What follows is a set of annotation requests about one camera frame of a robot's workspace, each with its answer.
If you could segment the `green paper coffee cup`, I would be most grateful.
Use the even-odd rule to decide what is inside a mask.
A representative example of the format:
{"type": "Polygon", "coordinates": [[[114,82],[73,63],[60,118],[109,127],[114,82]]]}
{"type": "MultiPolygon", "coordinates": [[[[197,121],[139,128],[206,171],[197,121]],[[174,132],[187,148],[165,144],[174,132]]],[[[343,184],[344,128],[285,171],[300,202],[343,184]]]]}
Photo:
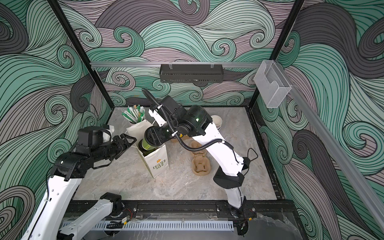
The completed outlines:
{"type": "Polygon", "coordinates": [[[144,153],[144,152],[152,152],[154,150],[156,150],[158,147],[156,146],[152,146],[150,145],[145,138],[143,138],[140,143],[139,143],[139,147],[141,149],[141,151],[144,153]]]}

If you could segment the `white paper takeout bag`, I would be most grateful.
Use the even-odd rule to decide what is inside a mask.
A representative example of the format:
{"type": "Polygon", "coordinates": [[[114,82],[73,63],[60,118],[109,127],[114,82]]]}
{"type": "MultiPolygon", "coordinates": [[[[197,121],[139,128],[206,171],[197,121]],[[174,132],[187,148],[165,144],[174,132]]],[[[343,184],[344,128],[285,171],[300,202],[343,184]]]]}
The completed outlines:
{"type": "Polygon", "coordinates": [[[139,147],[140,141],[145,138],[145,131],[152,126],[153,125],[149,121],[144,120],[127,128],[127,134],[137,139],[135,145],[138,150],[139,156],[142,158],[151,176],[153,178],[156,178],[157,176],[165,172],[167,169],[169,169],[166,145],[163,144],[152,152],[144,153],[139,147]]]}

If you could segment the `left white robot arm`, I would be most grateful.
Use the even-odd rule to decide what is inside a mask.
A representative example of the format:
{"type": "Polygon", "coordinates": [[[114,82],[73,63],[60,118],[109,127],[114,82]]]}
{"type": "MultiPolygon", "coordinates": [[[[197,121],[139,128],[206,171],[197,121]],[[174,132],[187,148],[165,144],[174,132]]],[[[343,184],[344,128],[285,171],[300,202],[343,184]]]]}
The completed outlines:
{"type": "Polygon", "coordinates": [[[101,219],[122,215],[122,197],[105,193],[74,222],[61,227],[71,199],[87,171],[96,170],[95,163],[99,161],[118,159],[137,141],[126,134],[113,137],[113,132],[114,128],[109,125],[78,130],[78,141],[56,159],[49,171],[45,195],[22,237],[24,240],[80,240],[101,219]]]}

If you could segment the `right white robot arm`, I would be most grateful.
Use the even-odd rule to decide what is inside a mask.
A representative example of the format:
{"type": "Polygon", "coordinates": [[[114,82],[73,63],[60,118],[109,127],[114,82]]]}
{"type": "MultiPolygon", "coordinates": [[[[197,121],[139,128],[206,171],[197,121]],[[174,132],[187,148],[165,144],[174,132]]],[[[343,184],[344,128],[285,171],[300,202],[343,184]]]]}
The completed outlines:
{"type": "Polygon", "coordinates": [[[214,182],[226,191],[230,209],[239,218],[244,213],[243,204],[246,200],[241,191],[245,179],[242,172],[249,168],[250,159],[235,152],[203,107],[191,106],[185,109],[170,96],[158,101],[148,90],[143,89],[143,93],[152,103],[149,113],[157,126],[145,131],[142,143],[159,147],[176,139],[190,152],[207,150],[219,164],[214,182]]]}

